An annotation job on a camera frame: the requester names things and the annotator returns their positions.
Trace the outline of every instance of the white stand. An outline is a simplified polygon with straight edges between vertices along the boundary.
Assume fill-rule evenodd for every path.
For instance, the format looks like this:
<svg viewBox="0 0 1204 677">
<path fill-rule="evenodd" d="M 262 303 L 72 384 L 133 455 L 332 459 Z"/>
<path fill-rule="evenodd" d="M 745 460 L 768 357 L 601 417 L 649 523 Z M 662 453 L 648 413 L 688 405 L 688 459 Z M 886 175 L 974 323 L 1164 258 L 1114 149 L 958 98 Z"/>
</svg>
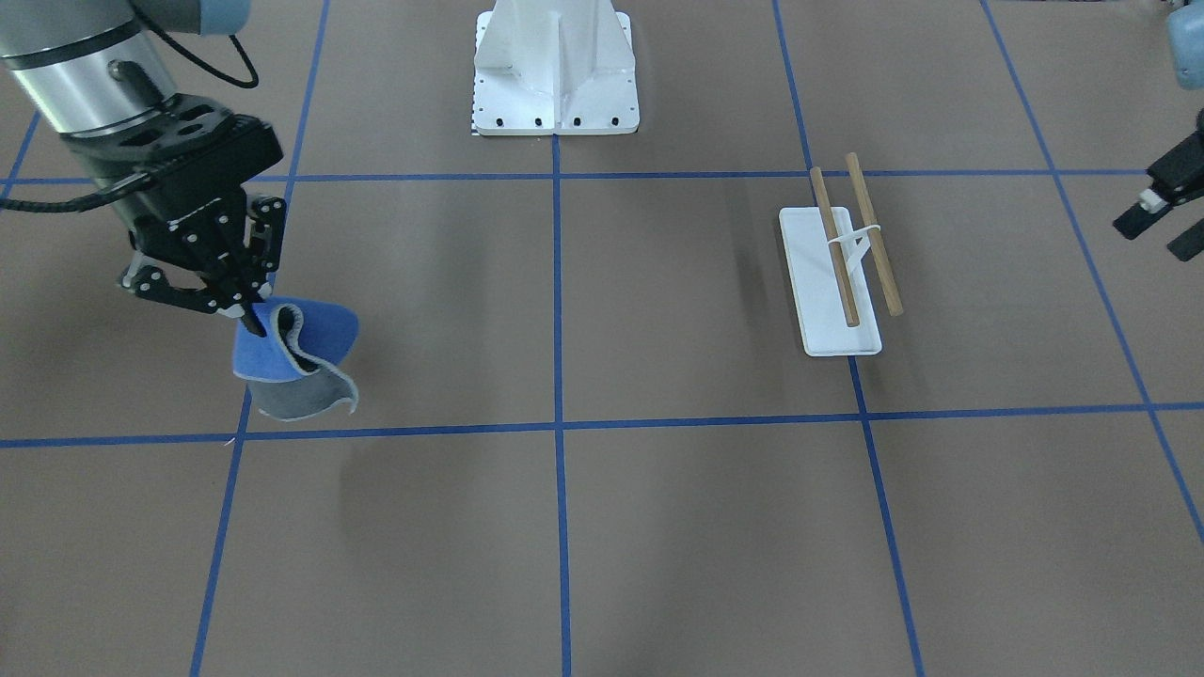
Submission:
<svg viewBox="0 0 1204 677">
<path fill-rule="evenodd" d="M 833 207 L 832 213 L 839 234 L 832 241 L 839 242 L 844 253 L 852 298 L 861 318 L 857 326 L 849 326 L 845 322 L 820 208 L 786 207 L 778 214 L 803 349 L 811 357 L 874 355 L 883 349 L 883 337 L 878 331 L 878 318 L 861 260 L 869 252 L 869 231 L 878 225 L 854 230 L 849 210 Z"/>
<path fill-rule="evenodd" d="M 497 0 L 477 18 L 472 126 L 485 135 L 639 126 L 631 19 L 610 0 Z"/>
</svg>

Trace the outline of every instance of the black hole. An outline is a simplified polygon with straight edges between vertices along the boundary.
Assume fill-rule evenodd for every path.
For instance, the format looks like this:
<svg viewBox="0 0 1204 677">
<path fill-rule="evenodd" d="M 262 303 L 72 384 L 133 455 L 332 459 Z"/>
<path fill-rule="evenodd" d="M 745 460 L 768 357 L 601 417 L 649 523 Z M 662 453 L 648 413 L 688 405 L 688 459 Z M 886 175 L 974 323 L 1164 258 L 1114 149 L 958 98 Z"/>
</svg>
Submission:
<svg viewBox="0 0 1204 677">
<path fill-rule="evenodd" d="M 163 136 L 161 131 L 148 129 L 142 134 L 138 134 L 137 136 L 132 136 L 130 139 L 126 139 L 125 141 L 122 141 L 122 146 L 128 146 L 128 147 L 147 146 L 149 143 L 154 143 L 155 141 L 158 141 L 160 136 Z"/>
<path fill-rule="evenodd" d="M 207 113 L 212 113 L 212 112 L 213 112 L 213 108 L 211 108 L 209 106 L 206 106 L 205 104 L 201 104 L 200 106 L 193 106 L 191 108 L 189 108 L 189 110 L 184 111 L 183 113 L 181 113 L 179 119 L 182 119 L 184 122 L 193 122 L 196 118 L 199 118 L 199 117 L 201 117 L 203 114 L 207 114 Z"/>
</svg>

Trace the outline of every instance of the wooden stick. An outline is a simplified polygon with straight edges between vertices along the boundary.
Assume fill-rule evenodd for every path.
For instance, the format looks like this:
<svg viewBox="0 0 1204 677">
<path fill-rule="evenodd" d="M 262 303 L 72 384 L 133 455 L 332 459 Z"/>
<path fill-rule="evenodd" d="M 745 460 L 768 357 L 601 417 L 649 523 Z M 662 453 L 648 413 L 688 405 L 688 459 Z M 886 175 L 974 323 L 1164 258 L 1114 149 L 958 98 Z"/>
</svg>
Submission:
<svg viewBox="0 0 1204 677">
<path fill-rule="evenodd" d="M 874 253 L 874 267 L 878 269 L 878 279 L 883 283 L 886 308 L 892 316 L 901 316 L 903 314 L 903 299 L 899 298 L 899 288 L 895 284 L 895 271 L 891 269 L 891 259 L 886 255 L 886 243 L 883 241 L 880 230 L 881 224 L 878 224 L 878 217 L 874 216 L 874 206 L 869 202 L 869 188 L 866 187 L 866 175 L 861 173 L 861 163 L 857 161 L 856 153 L 849 153 L 844 159 L 849 164 L 852 192 L 857 194 L 862 225 L 878 225 L 878 228 L 869 231 L 869 251 Z"/>
<path fill-rule="evenodd" d="M 815 202 L 820 208 L 820 219 L 824 220 L 824 232 L 828 239 L 828 254 L 832 257 L 832 270 L 836 271 L 836 285 L 840 290 L 840 305 L 844 306 L 844 322 L 849 326 L 861 324 L 857 316 L 857 302 L 852 298 L 852 283 L 849 281 L 849 269 L 844 260 L 844 249 L 839 242 L 832 242 L 840 234 L 836 229 L 836 217 L 832 216 L 832 202 L 827 198 L 827 188 L 824 187 L 824 172 L 820 167 L 811 167 L 811 188 L 815 189 Z"/>
</svg>

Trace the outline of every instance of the grid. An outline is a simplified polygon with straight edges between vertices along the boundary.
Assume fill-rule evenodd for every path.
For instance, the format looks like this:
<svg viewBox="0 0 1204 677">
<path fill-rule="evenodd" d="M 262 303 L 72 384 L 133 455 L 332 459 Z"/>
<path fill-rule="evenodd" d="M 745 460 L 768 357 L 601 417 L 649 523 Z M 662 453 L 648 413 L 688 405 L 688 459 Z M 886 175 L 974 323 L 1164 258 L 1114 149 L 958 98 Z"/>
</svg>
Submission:
<svg viewBox="0 0 1204 677">
<path fill-rule="evenodd" d="M 323 42 L 326 33 L 326 22 L 332 0 L 323 0 L 321 13 L 318 23 L 317 37 L 313 43 L 312 61 L 309 66 L 308 81 L 305 90 L 305 100 L 301 108 L 300 125 L 296 133 L 293 155 L 287 175 L 265 175 L 256 177 L 256 182 L 283 182 L 285 184 L 284 198 L 291 200 L 294 188 L 297 183 L 312 182 L 414 182 L 414 181 L 535 181 L 550 182 L 553 195 L 553 271 L 554 271 L 554 417 L 551 420 L 514 423 L 514 424 L 482 424 L 482 425 L 442 425 L 442 426 L 406 426 L 406 428 L 372 428 L 372 429 L 325 429 L 325 430 L 288 430 L 288 431 L 248 431 L 248 420 L 252 411 L 249 393 L 244 395 L 241 413 L 236 428 L 232 431 L 217 431 L 189 435 L 131 435 L 131 436 L 96 436 L 96 437 L 57 437 L 57 438 L 0 438 L 0 449 L 17 448 L 64 448 L 64 447 L 102 447 L 102 446 L 126 446 L 126 445 L 160 445 L 160 443 L 196 443 L 196 442 L 226 442 L 232 441 L 232 452 L 229 466 L 229 475 L 225 485 L 222 513 L 218 523 L 217 537 L 213 546 L 212 563 L 208 581 L 205 590 L 201 618 L 197 625 L 195 650 L 191 661 L 191 675 L 201 673 L 202 659 L 205 655 L 206 637 L 208 632 L 209 618 L 213 608 L 213 600 L 219 585 L 223 548 L 225 543 L 226 529 L 234 510 L 235 490 L 238 479 L 240 464 L 243 446 L 248 441 L 268 440 L 315 440 L 338 437 L 397 437 L 397 436 L 437 436 L 437 435 L 477 435 L 477 434 L 510 434 L 510 432 L 551 432 L 555 437 L 555 477 L 557 496 L 557 523 L 560 544 L 560 597 L 561 597 L 561 660 L 562 673 L 568 677 L 572 673 L 572 614 L 569 608 L 569 566 L 568 555 L 571 546 L 571 523 L 568 514 L 568 495 L 565 473 L 565 434 L 579 430 L 608 430 L 608 429 L 641 429 L 641 428 L 706 428 L 706 426 L 746 426 L 746 425 L 773 425 L 773 424 L 821 424 L 821 423 L 860 423 L 864 438 L 864 447 L 868 454 L 869 465 L 873 473 L 874 488 L 881 512 L 883 529 L 887 542 L 891 566 L 895 573 L 895 582 L 898 593 L 898 604 L 907 625 L 907 636 L 914 670 L 917 677 L 925 675 L 925 664 L 921 652 L 921 632 L 917 632 L 913 620 L 910 601 L 908 596 L 907 579 L 904 576 L 905 561 L 899 552 L 896 541 L 895 526 L 891 518 L 890 501 L 883 481 L 883 472 L 879 466 L 878 451 L 874 442 L 873 423 L 889 420 L 916 420 L 916 419 L 960 419 L 960 418 L 999 418 L 999 417 L 1034 417 L 1034 416 L 1091 416 L 1104 413 L 1145 413 L 1150 420 L 1152 430 L 1158 440 L 1167 465 L 1174 476 L 1182 496 L 1184 507 L 1190 513 L 1197 534 L 1204 543 L 1204 522 L 1202 522 L 1199 510 L 1187 487 L 1182 472 L 1180 471 L 1175 452 L 1163 431 L 1159 413 L 1175 411 L 1204 411 L 1204 401 L 1155 401 L 1138 369 L 1121 320 L 1115 312 L 1108 289 L 1099 271 L 1096 267 L 1091 248 L 1084 237 L 1082 229 L 1067 195 L 1063 186 L 1063 177 L 1067 176 L 1144 176 L 1140 169 L 1061 169 L 1056 165 L 1054 157 L 1046 145 L 1040 124 L 1029 105 L 1021 78 L 1009 55 L 1008 46 L 1001 33 L 991 6 L 987 0 L 979 0 L 981 10 L 991 27 L 995 40 L 998 45 L 999 58 L 1005 63 L 1008 72 L 1015 86 L 1032 133 L 1040 147 L 1041 155 L 1046 164 L 1045 169 L 1034 170 L 868 170 L 864 173 L 870 177 L 897 177 L 897 176 L 1039 176 L 1050 178 L 1057 188 L 1062 205 L 1066 211 L 1066 219 L 1073 229 L 1081 254 L 1091 272 L 1091 278 L 1103 302 L 1115 338 L 1123 352 L 1128 370 L 1133 382 L 1140 394 L 1139 402 L 1121 405 L 1080 405 L 1080 406 L 1052 406 L 1052 407 L 1011 407 L 1011 408 L 966 408 L 966 410 L 938 410 L 938 411 L 870 411 L 866 404 L 862 389 L 858 361 L 856 358 L 848 358 L 849 378 L 856 396 L 857 411 L 833 414 L 801 414 L 801 416 L 748 416 L 748 417 L 710 417 L 710 418 L 661 418 L 661 419 L 615 419 L 615 420 L 566 420 L 563 402 L 563 349 L 562 349 L 562 259 L 561 259 L 561 189 L 563 182 L 573 181 L 631 181 L 631 179 L 713 179 L 713 178 L 807 178 L 807 170 L 813 166 L 811 149 L 808 141 L 805 116 L 807 89 L 805 83 L 796 81 L 792 60 L 786 41 L 786 25 L 783 19 L 779 0 L 771 0 L 774 19 L 777 22 L 778 37 L 780 41 L 783 66 L 790 86 L 790 96 L 793 104 L 793 113 L 798 126 L 798 141 L 807 165 L 805 170 L 798 171 L 698 171 L 698 172 L 565 172 L 561 170 L 560 140 L 553 137 L 551 171 L 548 173 L 403 173 L 403 175 L 331 175 L 331 173 L 301 173 L 299 171 L 302 147 L 306 139 L 306 126 L 308 120 L 311 99 L 314 83 L 321 65 Z M 79 177 L 63 178 L 20 178 L 20 167 L 34 139 L 34 133 L 40 124 L 39 114 L 34 114 L 30 120 L 16 160 L 7 173 L 0 179 L 0 196 L 7 198 L 16 186 L 36 184 L 87 184 L 88 179 Z M 846 177 L 845 171 L 825 171 L 825 176 Z"/>
</svg>

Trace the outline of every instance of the black cable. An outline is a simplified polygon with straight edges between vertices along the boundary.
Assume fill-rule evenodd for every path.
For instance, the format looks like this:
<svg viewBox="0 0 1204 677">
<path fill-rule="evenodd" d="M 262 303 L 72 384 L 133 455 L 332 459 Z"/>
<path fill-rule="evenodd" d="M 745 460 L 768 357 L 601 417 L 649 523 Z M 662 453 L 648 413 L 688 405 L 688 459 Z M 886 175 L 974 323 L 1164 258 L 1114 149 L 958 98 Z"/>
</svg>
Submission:
<svg viewBox="0 0 1204 677">
<path fill-rule="evenodd" d="M 167 31 L 160 28 L 159 24 L 150 20 L 150 17 L 146 16 L 146 13 L 142 12 L 142 10 L 138 10 L 134 5 L 131 5 L 131 7 L 134 7 L 134 14 L 138 18 L 138 20 L 147 24 L 147 28 L 149 28 L 152 33 L 154 33 L 155 35 L 159 36 L 160 40 L 166 42 L 169 47 L 171 47 L 176 52 L 179 52 L 181 57 L 184 57 L 189 61 L 196 64 L 205 72 L 212 75 L 213 77 L 223 82 L 229 82 L 230 84 L 235 87 L 241 87 L 243 89 L 254 89 L 259 87 L 259 72 L 255 70 L 255 65 L 250 63 L 250 57 L 247 55 L 247 51 L 242 48 L 242 42 L 238 42 L 238 39 L 236 36 L 231 35 L 229 37 L 230 42 L 234 45 L 234 48 L 238 51 L 238 55 L 242 57 L 242 63 L 247 66 L 247 72 L 250 73 L 250 80 L 247 81 L 236 80 L 211 66 L 203 59 L 185 49 L 183 45 L 176 42 L 175 39 L 167 35 Z"/>
<path fill-rule="evenodd" d="M 138 190 L 146 190 L 154 183 L 154 176 L 140 172 L 102 188 L 90 195 L 83 195 L 65 202 L 34 202 L 29 200 L 0 199 L 0 210 L 12 210 L 14 212 L 33 212 L 39 214 L 63 214 L 67 212 L 87 212 L 105 205 L 129 198 Z"/>
</svg>

